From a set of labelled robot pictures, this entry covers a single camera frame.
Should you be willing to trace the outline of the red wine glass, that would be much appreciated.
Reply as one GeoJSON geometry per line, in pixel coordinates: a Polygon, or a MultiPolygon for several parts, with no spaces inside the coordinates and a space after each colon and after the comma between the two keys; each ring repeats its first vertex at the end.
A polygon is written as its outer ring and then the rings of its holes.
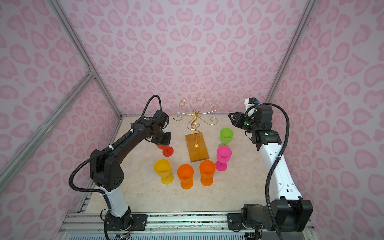
{"type": "Polygon", "coordinates": [[[174,149],[168,145],[157,145],[157,147],[162,150],[164,157],[170,157],[174,154],[174,149]]]}

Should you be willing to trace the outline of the green wine glass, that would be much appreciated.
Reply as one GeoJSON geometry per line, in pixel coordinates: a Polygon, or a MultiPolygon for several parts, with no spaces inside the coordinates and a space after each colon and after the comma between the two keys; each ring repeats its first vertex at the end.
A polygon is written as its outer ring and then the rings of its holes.
{"type": "Polygon", "coordinates": [[[221,146],[228,146],[228,144],[232,141],[234,136],[234,131],[230,128],[223,128],[220,130],[220,144],[221,146]]]}

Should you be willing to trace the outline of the yellow wine glass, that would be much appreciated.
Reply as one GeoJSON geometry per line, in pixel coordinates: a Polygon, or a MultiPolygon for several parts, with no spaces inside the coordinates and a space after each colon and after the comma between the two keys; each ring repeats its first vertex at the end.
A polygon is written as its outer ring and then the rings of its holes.
{"type": "Polygon", "coordinates": [[[174,181],[171,163],[168,160],[158,160],[154,165],[154,170],[164,185],[169,185],[174,181]]]}

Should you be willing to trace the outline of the pink wine glass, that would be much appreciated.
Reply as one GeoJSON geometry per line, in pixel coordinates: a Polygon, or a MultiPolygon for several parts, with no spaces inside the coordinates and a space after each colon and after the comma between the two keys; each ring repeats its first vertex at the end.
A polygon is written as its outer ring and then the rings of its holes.
{"type": "Polygon", "coordinates": [[[221,146],[217,149],[217,161],[215,163],[216,169],[224,172],[227,169],[227,163],[232,157],[232,150],[228,146],[221,146]]]}

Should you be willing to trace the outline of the orange back wine glass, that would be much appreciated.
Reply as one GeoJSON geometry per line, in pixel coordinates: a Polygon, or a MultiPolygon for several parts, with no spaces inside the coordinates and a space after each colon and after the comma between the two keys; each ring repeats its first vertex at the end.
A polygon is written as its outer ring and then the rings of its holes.
{"type": "Polygon", "coordinates": [[[184,190],[189,190],[193,187],[194,169],[191,165],[184,164],[178,168],[177,175],[181,181],[181,187],[184,190]]]}

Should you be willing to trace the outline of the orange wine glass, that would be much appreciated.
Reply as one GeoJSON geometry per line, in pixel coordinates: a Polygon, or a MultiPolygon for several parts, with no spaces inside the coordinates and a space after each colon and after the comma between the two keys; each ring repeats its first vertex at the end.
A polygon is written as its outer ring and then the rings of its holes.
{"type": "Polygon", "coordinates": [[[214,182],[214,174],[216,172],[216,165],[212,161],[205,160],[200,164],[201,184],[209,187],[214,182]]]}
{"type": "Polygon", "coordinates": [[[191,165],[184,164],[178,168],[177,175],[181,181],[181,187],[184,190],[189,190],[193,187],[194,169],[191,165]]]}

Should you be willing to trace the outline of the orange front wine glass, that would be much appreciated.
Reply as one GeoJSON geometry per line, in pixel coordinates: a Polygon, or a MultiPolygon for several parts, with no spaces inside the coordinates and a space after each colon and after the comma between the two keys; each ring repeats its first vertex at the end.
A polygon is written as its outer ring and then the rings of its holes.
{"type": "Polygon", "coordinates": [[[214,182],[214,174],[216,172],[216,165],[212,161],[205,160],[200,164],[201,184],[209,187],[214,182]]]}

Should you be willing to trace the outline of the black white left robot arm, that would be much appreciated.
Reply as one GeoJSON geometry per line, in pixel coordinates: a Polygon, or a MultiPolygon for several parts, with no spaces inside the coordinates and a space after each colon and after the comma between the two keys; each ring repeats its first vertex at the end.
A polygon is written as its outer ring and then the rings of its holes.
{"type": "Polygon", "coordinates": [[[101,190],[107,204],[104,218],[106,231],[131,230],[133,218],[131,209],[125,201],[122,183],[124,171],[121,163],[125,157],[142,141],[151,139],[151,143],[168,146],[171,133],[164,128],[169,123],[169,116],[157,110],[152,117],[141,116],[131,123],[131,128],[112,145],[102,151],[91,153],[96,159],[90,163],[90,177],[101,190]]]}

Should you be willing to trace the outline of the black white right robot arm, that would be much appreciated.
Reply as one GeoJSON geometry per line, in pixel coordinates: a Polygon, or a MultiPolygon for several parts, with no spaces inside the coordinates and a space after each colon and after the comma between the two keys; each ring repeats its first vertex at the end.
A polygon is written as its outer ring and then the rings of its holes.
{"type": "Polygon", "coordinates": [[[282,107],[266,103],[253,105],[245,113],[231,113],[229,118],[234,127],[252,135],[251,141],[269,169],[265,183],[266,204],[245,204],[241,210],[243,227],[276,232],[280,239],[283,232],[303,231],[313,212],[313,205],[303,199],[285,161],[290,130],[288,114],[282,107]],[[272,129],[274,107],[286,119],[284,140],[272,129]]]}

